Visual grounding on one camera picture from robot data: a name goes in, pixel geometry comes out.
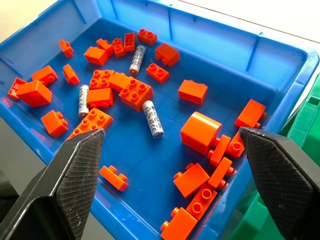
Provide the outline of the small orange building brick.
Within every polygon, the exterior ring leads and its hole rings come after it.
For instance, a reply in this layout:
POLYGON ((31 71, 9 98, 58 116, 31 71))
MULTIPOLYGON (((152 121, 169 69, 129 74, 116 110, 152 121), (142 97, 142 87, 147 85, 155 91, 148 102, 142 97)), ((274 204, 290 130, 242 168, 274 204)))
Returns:
POLYGON ((69 64, 63 67, 63 75, 69 84, 77 85, 80 82, 77 74, 69 64))
POLYGON ((64 41, 63 39, 60 40, 58 43, 59 43, 59 46, 60 46, 62 52, 64 53, 64 55, 67 58, 71 58, 73 56, 73 49, 72 49, 70 43, 67 41, 64 41))
POLYGON ((124 49, 123 41, 121 38, 115 38, 112 41, 114 54, 117 58, 123 57, 126 55, 126 51, 124 49))
POLYGON ((244 152, 244 144, 237 131, 226 148, 226 153, 231 157, 238 159, 244 152))

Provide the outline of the blue plastic bin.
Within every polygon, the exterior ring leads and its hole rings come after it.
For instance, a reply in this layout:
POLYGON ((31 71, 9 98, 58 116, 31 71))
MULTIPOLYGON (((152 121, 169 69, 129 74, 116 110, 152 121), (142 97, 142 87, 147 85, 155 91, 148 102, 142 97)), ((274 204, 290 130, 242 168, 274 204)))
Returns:
POLYGON ((277 133, 320 61, 315 50, 297 40, 248 30, 239 21, 215 18, 213 12, 177 0, 59 0, 0 43, 0 117, 48 164, 67 136, 49 136, 41 117, 61 112, 70 132, 81 121, 79 87, 67 83, 63 66, 70 64, 80 82, 88 84, 97 66, 87 62, 85 51, 98 39, 111 41, 140 29, 178 50, 180 60, 166 68, 169 79, 158 83, 146 73, 156 61, 155 47, 149 46, 137 76, 153 89, 162 138, 153 138, 145 115, 119 98, 106 109, 113 121, 100 163, 124 174, 128 188, 120 192, 100 179, 91 213, 117 240, 159 240, 171 211, 190 202, 174 185, 174 175, 190 163, 213 173, 208 159, 181 141, 181 128, 193 112, 220 122, 221 133, 233 137, 238 115, 254 99, 266 106, 261 126, 277 133), (72 57, 62 52, 60 40, 69 42, 72 57), (30 107, 7 96, 15 78, 32 82, 32 74, 46 66, 57 74, 46 86, 52 92, 50 104, 30 107), (202 105, 179 97, 184 80, 208 87, 202 105))

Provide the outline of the orange brick hollow underside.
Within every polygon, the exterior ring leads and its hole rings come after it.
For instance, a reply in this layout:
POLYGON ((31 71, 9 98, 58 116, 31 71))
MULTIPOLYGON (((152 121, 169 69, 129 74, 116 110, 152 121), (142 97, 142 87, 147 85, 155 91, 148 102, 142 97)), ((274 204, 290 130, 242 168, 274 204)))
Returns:
POLYGON ((134 32, 128 32, 124 35, 124 50, 133 52, 136 49, 136 35, 134 32))
POLYGON ((25 84, 26 81, 20 78, 15 78, 15 80, 13 81, 12 86, 10 87, 7 96, 12 98, 15 101, 18 101, 20 98, 17 96, 17 90, 19 88, 20 85, 25 84))

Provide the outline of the large orange curved brick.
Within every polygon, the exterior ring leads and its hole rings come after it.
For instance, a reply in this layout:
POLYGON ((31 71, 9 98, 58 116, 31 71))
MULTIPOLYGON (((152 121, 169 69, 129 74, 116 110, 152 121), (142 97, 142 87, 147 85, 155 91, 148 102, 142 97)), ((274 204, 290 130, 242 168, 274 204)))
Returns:
POLYGON ((206 156, 221 128, 220 122, 195 111, 180 131, 181 141, 206 156))

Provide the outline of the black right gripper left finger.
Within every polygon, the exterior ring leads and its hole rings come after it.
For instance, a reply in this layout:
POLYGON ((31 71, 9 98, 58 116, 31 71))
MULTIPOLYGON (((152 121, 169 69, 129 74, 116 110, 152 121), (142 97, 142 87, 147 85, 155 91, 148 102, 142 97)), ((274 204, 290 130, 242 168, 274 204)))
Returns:
POLYGON ((66 140, 21 194, 0 178, 0 240, 81 240, 106 132, 66 140))

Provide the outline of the green plastic bin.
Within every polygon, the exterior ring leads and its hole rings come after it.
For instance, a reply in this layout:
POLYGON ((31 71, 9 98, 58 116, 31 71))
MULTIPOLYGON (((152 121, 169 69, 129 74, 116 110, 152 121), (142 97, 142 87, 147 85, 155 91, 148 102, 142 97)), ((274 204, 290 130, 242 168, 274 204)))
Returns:
MULTIPOLYGON (((293 140, 320 167, 320 73, 279 135, 293 140)), ((236 216, 239 222, 227 240, 285 240, 255 183, 237 205, 236 216)))

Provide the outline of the long orange studded brick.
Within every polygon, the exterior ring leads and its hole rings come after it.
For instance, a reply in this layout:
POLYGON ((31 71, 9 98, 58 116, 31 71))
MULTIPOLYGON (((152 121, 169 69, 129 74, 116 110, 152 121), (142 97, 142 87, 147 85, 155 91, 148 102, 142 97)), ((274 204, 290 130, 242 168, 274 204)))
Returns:
POLYGON ((67 140, 73 137, 96 129, 107 129, 113 118, 105 112, 92 108, 79 125, 73 130, 67 140))

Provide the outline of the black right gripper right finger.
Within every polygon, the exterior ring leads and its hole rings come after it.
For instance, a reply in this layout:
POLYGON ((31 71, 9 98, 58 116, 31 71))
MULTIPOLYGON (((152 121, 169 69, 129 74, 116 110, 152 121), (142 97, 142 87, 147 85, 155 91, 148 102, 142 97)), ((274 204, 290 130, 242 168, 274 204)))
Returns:
POLYGON ((241 127, 257 191, 285 240, 320 240, 320 166, 292 139, 241 127))

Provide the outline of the white printed cylindrical battery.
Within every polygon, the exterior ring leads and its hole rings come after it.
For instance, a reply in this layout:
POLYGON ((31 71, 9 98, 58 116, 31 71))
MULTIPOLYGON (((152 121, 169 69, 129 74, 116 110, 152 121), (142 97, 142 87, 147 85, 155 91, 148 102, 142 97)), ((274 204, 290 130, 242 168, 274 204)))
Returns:
POLYGON ((78 98, 78 115, 81 118, 84 118, 89 112, 90 107, 87 103, 89 93, 89 86, 82 84, 79 89, 79 98, 78 98))
POLYGON ((144 56, 145 56, 146 48, 143 45, 138 45, 136 47, 135 53, 133 55, 129 73, 133 76, 137 75, 140 71, 144 56))
POLYGON ((142 105, 143 112, 145 114, 147 123, 149 125, 152 136, 155 139, 164 136, 164 129, 161 125, 155 106, 151 100, 147 100, 142 105))

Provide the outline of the thin orange building brick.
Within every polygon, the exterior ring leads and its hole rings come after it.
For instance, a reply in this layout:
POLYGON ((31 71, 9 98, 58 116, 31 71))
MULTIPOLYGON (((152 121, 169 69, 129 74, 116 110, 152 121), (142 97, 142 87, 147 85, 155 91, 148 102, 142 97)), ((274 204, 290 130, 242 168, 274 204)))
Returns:
POLYGON ((209 163, 211 165, 213 165, 214 167, 217 167, 219 165, 230 141, 231 138, 224 134, 221 137, 217 137, 214 140, 213 145, 215 146, 215 149, 211 149, 207 154, 207 157, 209 158, 209 163))

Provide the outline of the orange four-stud building brick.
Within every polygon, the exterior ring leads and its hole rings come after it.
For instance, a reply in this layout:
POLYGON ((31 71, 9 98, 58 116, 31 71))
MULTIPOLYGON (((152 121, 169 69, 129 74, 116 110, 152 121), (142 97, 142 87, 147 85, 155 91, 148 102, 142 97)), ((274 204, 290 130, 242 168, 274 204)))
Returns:
POLYGON ((109 88, 110 83, 109 80, 110 78, 114 75, 115 71, 114 70, 98 70, 96 69, 93 72, 92 78, 89 83, 89 89, 90 90, 97 90, 97 89, 104 89, 104 88, 109 88))
POLYGON ((129 77, 128 84, 120 91, 118 96, 124 104, 141 112, 143 104, 146 101, 151 101, 154 97, 154 92, 148 84, 129 77))

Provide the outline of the orange two-stud building brick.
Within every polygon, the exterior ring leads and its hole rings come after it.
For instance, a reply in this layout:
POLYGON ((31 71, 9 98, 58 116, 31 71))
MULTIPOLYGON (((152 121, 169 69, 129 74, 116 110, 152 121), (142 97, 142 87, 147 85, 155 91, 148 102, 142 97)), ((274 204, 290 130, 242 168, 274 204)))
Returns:
POLYGON ((155 33, 145 30, 144 28, 139 30, 139 32, 137 33, 137 38, 140 42, 146 43, 151 46, 158 40, 158 37, 155 33))
POLYGON ((164 70, 163 68, 161 68, 155 63, 151 63, 146 68, 146 72, 150 77, 154 78, 161 84, 163 84, 170 77, 170 74, 168 71, 164 70))
POLYGON ((206 213, 216 196, 217 192, 205 183, 200 187, 186 210, 199 221, 206 213))

